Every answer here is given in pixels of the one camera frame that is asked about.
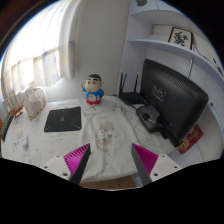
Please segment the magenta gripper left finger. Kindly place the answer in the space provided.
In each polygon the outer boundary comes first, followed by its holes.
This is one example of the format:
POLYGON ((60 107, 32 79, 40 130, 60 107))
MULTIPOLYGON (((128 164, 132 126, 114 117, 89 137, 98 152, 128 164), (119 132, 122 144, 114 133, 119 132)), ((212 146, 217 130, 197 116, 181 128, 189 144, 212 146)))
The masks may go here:
POLYGON ((88 159, 91 155, 89 144, 81 146, 64 156, 64 160, 71 173, 70 181, 79 185, 88 159))

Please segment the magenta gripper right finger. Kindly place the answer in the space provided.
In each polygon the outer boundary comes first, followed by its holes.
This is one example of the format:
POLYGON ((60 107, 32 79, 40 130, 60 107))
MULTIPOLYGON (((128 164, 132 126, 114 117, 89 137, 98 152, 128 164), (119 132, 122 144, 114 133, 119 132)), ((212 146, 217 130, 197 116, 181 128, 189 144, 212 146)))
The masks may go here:
POLYGON ((131 154, 143 185, 150 184, 150 174, 158 160, 158 155, 137 144, 132 144, 131 154))

